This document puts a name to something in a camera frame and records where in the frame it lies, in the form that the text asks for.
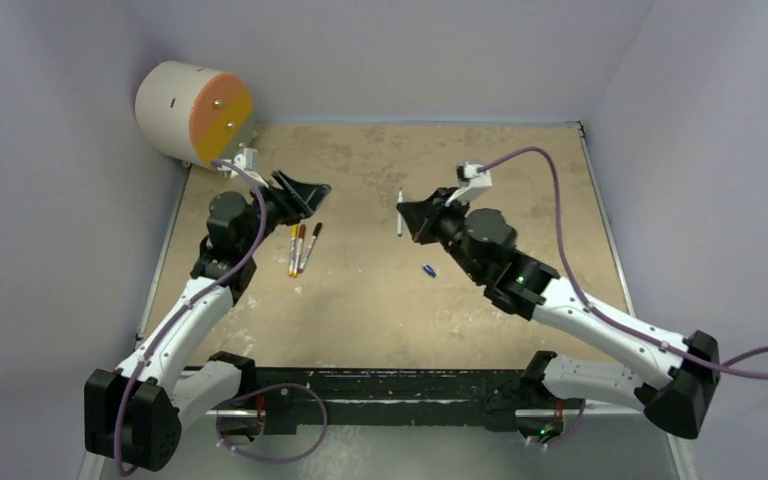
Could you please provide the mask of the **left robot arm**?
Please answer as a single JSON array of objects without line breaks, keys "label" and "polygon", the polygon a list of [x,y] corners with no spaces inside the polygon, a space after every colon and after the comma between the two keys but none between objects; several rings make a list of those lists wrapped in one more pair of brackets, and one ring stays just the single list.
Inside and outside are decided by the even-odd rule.
[{"label": "left robot arm", "polygon": [[97,369],[84,386],[87,451],[113,460],[122,477],[157,472],[175,453],[183,431],[215,406],[265,406],[253,360],[215,354],[183,378],[188,359],[236,305],[257,269],[254,253],[279,225],[311,217],[331,188],[275,171],[270,181],[236,167],[250,199],[220,193],[209,205],[207,234],[181,296],[157,328],[111,370]]}]

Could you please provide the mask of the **white pen orange tip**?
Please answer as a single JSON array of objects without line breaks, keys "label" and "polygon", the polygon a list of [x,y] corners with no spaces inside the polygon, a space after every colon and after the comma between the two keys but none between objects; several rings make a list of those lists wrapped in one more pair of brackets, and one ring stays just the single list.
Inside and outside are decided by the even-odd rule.
[{"label": "white pen orange tip", "polygon": [[288,275],[295,277],[296,275],[296,251],[297,243],[299,239],[299,225],[293,225],[291,229],[290,250],[288,259]]}]

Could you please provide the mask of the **white pen black end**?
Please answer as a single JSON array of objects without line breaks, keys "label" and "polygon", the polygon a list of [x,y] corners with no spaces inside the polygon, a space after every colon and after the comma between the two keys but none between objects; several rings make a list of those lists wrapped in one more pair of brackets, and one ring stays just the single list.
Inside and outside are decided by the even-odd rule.
[{"label": "white pen black end", "polygon": [[397,201],[396,201],[396,213],[397,213],[396,232],[398,237],[402,237],[404,234],[404,220],[403,220],[401,211],[399,210],[399,205],[403,202],[403,200],[404,200],[403,190],[399,188],[397,193]]}]

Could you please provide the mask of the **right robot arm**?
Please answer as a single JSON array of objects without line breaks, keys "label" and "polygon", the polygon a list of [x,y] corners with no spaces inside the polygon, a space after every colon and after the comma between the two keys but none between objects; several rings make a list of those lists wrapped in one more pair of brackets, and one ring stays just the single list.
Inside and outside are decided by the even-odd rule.
[{"label": "right robot arm", "polygon": [[640,411],[661,430],[696,439],[720,375],[718,341],[697,330],[664,330],[587,296],[550,265],[518,250],[517,231],[495,209],[473,210],[445,200],[439,188],[423,201],[396,209],[414,242],[443,247],[499,310],[565,332],[610,357],[576,360],[535,355],[521,381],[536,407],[581,398]]}]

